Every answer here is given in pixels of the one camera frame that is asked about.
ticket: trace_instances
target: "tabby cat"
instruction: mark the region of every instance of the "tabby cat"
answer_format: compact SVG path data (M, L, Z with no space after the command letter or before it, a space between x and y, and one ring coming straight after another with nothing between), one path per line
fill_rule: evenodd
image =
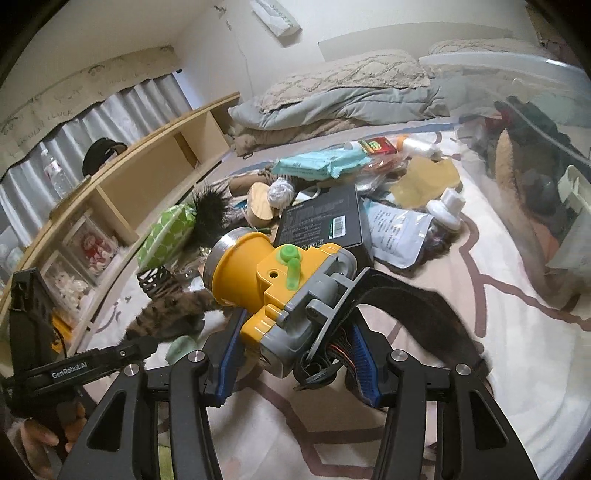
M206 312L221 307L208 290L176 292L151 301L129 324L125 332L128 340L150 335L160 342L181 335L200 333Z

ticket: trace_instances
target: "black box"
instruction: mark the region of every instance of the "black box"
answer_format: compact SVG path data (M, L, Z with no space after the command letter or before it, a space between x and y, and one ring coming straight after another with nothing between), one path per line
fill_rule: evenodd
M332 187L283 210L275 247L293 244L307 249L328 243L349 250L357 259L358 271L374 266L368 217L353 184Z

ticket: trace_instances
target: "white wall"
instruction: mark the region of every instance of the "white wall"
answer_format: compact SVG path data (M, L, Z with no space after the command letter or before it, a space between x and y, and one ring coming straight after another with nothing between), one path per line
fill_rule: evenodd
M212 0L70 0L0 88L0 121L55 82L118 55L169 45Z
M248 0L219 2L228 9L221 18L208 8L173 43L183 76L201 102L236 90L244 98L262 93L290 71L323 62L319 41L368 28L467 22L506 28L516 38L535 42L521 0L281 0L281 4L302 27L292 44L281 44L252 12Z

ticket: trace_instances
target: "green switch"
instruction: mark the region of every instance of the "green switch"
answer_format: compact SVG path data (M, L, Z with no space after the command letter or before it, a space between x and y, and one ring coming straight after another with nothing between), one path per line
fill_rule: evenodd
M300 251L297 249L295 245L283 245L283 247L281 247L281 249L279 250L279 257L286 264L288 264L292 258L297 258L298 260L301 260Z
M285 287L287 290L296 291L300 286L300 259L292 258L287 262L287 281Z

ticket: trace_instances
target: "screw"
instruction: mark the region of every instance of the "screw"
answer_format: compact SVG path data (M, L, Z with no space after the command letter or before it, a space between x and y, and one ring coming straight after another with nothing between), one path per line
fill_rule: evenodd
M128 377L133 377L134 375L137 375L139 373L139 367L136 364L127 365L123 369L123 373Z
M470 375L472 369L466 364L457 364L456 372L458 372L460 375Z
M193 363L198 363L205 360L205 353L201 350L195 350L189 354L189 361Z
M408 359L408 354L404 350L393 350L390 356L395 362L405 362Z

